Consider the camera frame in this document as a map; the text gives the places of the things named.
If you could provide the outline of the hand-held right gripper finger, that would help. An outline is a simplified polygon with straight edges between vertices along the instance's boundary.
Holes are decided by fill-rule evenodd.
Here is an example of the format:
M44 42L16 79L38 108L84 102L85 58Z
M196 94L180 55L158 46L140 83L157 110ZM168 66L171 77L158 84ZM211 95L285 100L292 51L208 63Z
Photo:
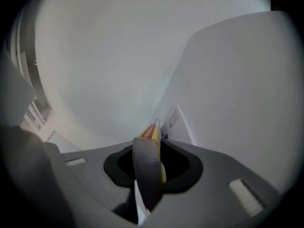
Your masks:
M133 140L133 166L145 207L152 211L161 199L161 162L156 140Z

